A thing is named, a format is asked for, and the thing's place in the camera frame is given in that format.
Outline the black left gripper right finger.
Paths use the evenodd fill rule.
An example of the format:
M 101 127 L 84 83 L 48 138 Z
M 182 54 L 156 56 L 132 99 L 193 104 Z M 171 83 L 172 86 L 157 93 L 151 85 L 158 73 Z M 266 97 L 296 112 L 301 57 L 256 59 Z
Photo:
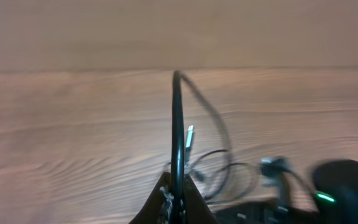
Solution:
M 186 174 L 183 181 L 186 222 L 188 224 L 218 224 L 192 178 Z

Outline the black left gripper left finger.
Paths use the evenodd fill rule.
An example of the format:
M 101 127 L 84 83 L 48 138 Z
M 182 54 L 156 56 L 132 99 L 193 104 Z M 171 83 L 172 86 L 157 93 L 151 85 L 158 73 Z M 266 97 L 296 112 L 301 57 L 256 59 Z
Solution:
M 146 200 L 140 212 L 129 222 L 129 224 L 157 224 L 160 216 L 160 209 L 164 203 L 161 187 L 170 185 L 170 173 L 163 172 L 151 194 Z

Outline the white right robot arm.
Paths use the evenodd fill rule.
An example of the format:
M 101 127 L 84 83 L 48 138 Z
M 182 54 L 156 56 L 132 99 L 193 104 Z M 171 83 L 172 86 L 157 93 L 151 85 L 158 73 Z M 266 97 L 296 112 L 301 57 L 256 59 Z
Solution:
M 278 189 L 277 198 L 246 202 L 217 211 L 215 216 L 219 223 L 358 224 L 358 161 L 339 159 L 318 164 L 311 171 L 314 189 L 310 189 L 282 157 L 264 159 L 260 170 Z M 292 206 L 288 174 L 309 193 L 316 205 L 315 211 Z

